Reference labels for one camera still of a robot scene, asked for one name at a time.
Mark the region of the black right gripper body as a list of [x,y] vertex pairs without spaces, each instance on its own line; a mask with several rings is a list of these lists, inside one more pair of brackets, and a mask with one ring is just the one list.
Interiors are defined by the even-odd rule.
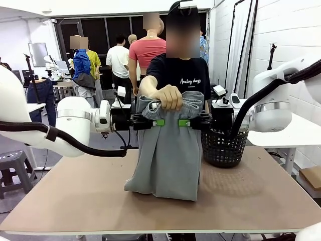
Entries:
[[211,107],[211,128],[217,131],[230,131],[233,125],[233,107]]

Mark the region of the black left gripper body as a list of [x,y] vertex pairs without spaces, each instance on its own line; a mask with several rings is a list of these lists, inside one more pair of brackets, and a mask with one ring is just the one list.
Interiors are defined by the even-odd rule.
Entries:
[[130,127],[131,107],[112,107],[110,109],[112,127],[116,131],[127,131]]

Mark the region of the person's right hand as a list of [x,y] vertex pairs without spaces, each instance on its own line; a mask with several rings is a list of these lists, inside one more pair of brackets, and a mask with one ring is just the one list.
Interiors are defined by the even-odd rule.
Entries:
[[161,107],[165,110],[180,110],[183,105],[183,97],[176,86],[166,85],[155,91],[151,98],[161,102]]

